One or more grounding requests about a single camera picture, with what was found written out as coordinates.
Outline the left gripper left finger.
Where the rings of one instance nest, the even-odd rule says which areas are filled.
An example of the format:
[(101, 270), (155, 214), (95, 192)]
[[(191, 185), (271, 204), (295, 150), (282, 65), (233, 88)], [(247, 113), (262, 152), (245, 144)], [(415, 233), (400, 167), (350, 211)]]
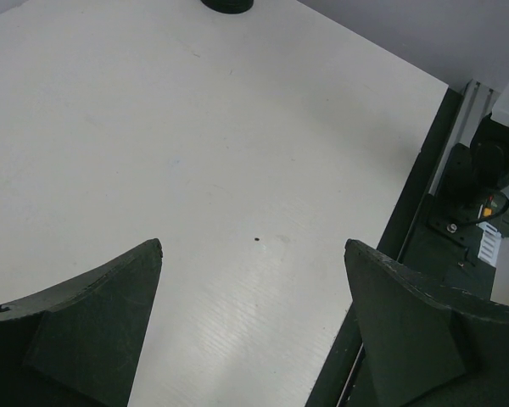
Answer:
[(0, 304), (0, 406), (126, 406), (162, 264), (154, 238)]

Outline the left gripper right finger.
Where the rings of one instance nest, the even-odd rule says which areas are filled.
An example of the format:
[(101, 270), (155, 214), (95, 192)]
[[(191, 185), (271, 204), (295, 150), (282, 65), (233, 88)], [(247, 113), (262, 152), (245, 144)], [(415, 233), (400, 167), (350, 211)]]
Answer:
[(509, 306), (359, 240), (344, 264), (379, 405), (509, 406)]

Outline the black phone stand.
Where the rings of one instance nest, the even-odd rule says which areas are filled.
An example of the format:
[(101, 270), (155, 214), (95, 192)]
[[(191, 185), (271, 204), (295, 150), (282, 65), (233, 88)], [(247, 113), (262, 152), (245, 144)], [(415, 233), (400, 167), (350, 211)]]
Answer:
[(253, 7), (254, 0), (202, 0), (202, 3), (218, 13), (242, 14)]

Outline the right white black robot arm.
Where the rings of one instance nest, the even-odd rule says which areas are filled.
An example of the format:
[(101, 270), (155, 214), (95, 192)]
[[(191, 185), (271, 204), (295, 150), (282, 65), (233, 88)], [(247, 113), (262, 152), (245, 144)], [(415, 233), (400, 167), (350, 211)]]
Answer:
[(496, 194), (509, 184), (509, 81), (481, 117), (469, 144), (457, 143), (441, 182), (441, 193), (457, 204)]

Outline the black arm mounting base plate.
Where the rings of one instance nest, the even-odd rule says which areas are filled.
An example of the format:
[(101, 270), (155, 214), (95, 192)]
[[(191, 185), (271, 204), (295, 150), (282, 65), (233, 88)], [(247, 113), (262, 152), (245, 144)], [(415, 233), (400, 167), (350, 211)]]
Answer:
[[(477, 219), (486, 199), (455, 203), (428, 190), (432, 184), (450, 113), (458, 95), (449, 91), (436, 114), (406, 186), (375, 248), (411, 270), (437, 282), (490, 300), (496, 267), (478, 258), (483, 231)], [(509, 210), (488, 221), (509, 238)], [(375, 393), (354, 306), (345, 316), (333, 346), (307, 400), (310, 406), (381, 406)]]

